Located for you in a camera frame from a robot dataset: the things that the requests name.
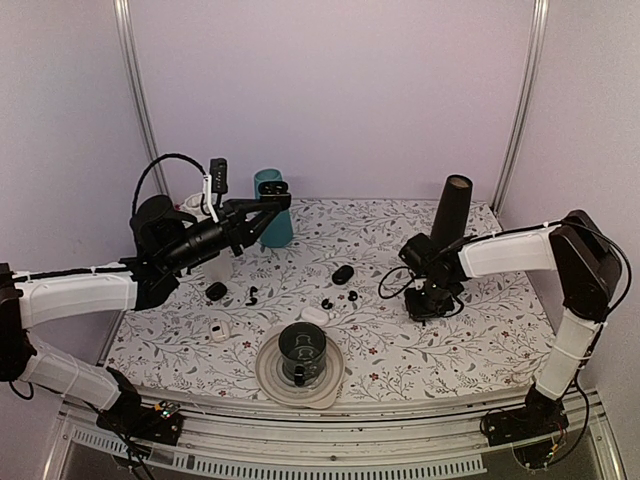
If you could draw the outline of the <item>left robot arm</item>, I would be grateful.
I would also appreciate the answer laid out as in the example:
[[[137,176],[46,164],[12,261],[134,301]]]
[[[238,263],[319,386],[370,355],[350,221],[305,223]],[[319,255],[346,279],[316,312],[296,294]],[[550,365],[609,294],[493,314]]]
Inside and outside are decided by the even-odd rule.
[[[36,325],[105,311],[143,311],[162,305],[191,270],[231,249],[235,255],[291,204],[288,193],[231,199],[216,218],[198,220],[153,196],[132,215],[136,254],[107,266],[15,275],[1,266],[1,379],[30,382],[107,412],[128,434],[148,426],[148,412],[120,372],[81,361],[29,336]]]

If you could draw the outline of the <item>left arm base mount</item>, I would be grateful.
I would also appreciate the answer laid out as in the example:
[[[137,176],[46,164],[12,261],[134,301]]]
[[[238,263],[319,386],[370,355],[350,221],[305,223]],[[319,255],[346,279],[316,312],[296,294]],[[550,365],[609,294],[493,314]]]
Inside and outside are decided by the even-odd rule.
[[[181,405],[161,401],[143,406],[138,400],[119,399],[108,410],[100,411],[96,425],[123,437],[176,446],[184,424]]]

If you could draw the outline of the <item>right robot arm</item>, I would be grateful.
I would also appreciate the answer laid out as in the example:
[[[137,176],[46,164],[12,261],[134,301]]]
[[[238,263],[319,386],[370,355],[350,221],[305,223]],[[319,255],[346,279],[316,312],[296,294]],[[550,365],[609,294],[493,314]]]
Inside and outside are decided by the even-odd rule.
[[[537,436],[552,424],[561,400],[590,360],[609,316],[628,295],[632,267],[625,252],[583,210],[564,218],[485,236],[441,243],[417,234],[399,252],[420,288],[406,289],[405,303],[416,321],[444,317],[466,282],[507,273],[531,280],[544,307],[543,281],[559,288],[562,315],[549,356],[533,380],[517,427]]]

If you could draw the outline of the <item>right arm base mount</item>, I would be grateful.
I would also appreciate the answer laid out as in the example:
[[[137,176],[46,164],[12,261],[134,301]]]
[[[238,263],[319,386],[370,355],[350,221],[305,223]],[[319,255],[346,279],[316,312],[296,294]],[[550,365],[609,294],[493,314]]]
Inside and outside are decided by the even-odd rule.
[[[525,407],[511,410],[491,409],[481,418],[479,424],[480,432],[487,438],[490,446],[563,433],[568,426],[569,420],[562,410],[552,413],[547,420],[538,420]]]

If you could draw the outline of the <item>black case with gold line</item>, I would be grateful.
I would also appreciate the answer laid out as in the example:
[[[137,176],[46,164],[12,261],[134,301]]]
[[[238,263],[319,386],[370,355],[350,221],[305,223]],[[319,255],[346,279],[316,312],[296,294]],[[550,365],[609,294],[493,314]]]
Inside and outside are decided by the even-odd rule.
[[[263,202],[276,202],[281,210],[287,210],[291,205],[289,185],[285,181],[265,181],[258,186],[259,199]]]

